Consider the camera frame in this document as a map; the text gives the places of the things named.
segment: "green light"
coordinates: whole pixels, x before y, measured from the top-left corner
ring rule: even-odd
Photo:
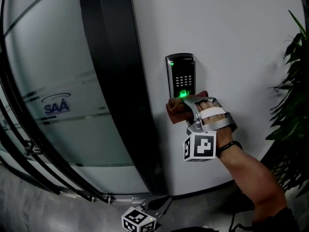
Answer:
[[[180,95],[178,96],[178,98],[185,97],[188,94],[189,94],[189,91],[184,89],[184,90],[180,91]]]

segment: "hand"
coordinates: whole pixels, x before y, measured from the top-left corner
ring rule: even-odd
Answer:
[[[201,102],[200,105],[197,105],[197,108],[201,112],[203,110],[206,110],[207,108],[215,106],[219,107],[219,105],[216,105],[208,101],[208,102]],[[214,115],[209,118],[203,119],[203,124],[204,125],[210,124],[223,118],[225,118],[224,114]],[[221,148],[224,145],[230,143],[231,141],[233,141],[233,136],[232,136],[232,129],[229,126],[217,130],[217,148]]]

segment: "brown cloth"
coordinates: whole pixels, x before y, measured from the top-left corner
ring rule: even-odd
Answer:
[[[188,95],[188,97],[208,97],[207,91],[202,91],[197,95]],[[193,119],[192,110],[183,103],[182,98],[171,98],[166,104],[166,110],[168,112],[170,120],[173,124],[178,122]]]

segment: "saa logo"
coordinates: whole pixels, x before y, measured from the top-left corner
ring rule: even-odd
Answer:
[[[64,112],[69,112],[70,109],[68,104],[64,100],[64,97],[70,97],[71,94],[69,93],[60,93],[45,97],[41,100],[42,103],[50,102],[48,105],[44,107],[45,113],[47,115],[59,114]]]

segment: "white strap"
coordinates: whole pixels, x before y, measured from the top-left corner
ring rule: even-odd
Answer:
[[[222,107],[211,107],[199,112],[201,114],[201,119],[208,118],[210,116],[218,114],[226,114],[226,111]]]

